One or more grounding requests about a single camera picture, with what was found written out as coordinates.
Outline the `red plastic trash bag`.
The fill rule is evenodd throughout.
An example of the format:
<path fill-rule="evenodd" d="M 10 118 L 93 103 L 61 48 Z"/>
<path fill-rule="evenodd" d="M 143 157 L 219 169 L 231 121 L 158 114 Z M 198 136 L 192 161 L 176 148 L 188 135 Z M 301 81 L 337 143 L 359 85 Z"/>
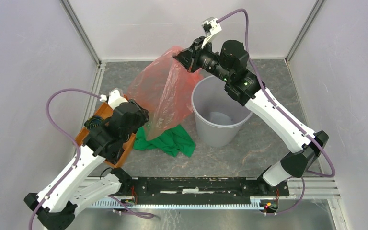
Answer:
<path fill-rule="evenodd" d="M 191 95 L 204 78 L 199 70 L 188 72 L 176 59 L 183 48 L 173 46 L 146 66 L 131 82 L 126 95 L 148 110 L 145 138 L 152 140 L 179 125 L 193 112 Z"/>

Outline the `grey plastic trash bin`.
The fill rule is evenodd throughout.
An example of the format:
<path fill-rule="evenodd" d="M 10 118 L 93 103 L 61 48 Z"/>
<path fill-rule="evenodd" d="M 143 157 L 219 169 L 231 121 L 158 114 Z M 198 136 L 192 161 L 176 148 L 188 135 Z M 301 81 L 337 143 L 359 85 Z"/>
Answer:
<path fill-rule="evenodd" d="M 224 86 L 225 82 L 210 75 L 195 86 L 191 95 L 197 134 L 212 147 L 229 144 L 253 115 L 231 99 Z"/>

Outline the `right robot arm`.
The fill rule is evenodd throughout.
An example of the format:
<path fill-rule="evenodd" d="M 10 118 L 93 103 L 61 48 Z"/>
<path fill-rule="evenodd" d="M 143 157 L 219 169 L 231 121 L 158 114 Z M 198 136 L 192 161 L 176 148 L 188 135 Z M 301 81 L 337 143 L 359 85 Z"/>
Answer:
<path fill-rule="evenodd" d="M 299 121 L 266 88 L 258 76 L 247 69 L 250 59 L 244 44 L 227 40 L 214 53 L 212 44 L 201 36 L 174 59 L 188 72 L 203 69 L 225 83 L 228 96 L 258 115 L 286 144 L 289 153 L 260 175 L 258 191 L 271 195 L 277 185 L 291 177 L 301 178 L 320 157 L 329 139 L 324 131 L 315 132 Z"/>

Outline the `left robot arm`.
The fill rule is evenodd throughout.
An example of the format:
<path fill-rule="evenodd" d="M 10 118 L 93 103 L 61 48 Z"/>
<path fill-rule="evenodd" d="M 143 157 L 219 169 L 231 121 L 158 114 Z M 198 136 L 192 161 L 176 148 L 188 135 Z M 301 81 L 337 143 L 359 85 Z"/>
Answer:
<path fill-rule="evenodd" d="M 119 97 L 103 103 L 112 110 L 109 117 L 93 116 L 85 122 L 87 133 L 77 153 L 63 171 L 39 193 L 29 193 L 24 201 L 49 230 L 64 230 L 75 217 L 102 197 L 126 195 L 131 182 L 113 170 L 98 182 L 78 190 L 79 185 L 101 163 L 117 164 L 123 157 L 123 145 L 149 120 L 149 113 L 134 100 Z"/>

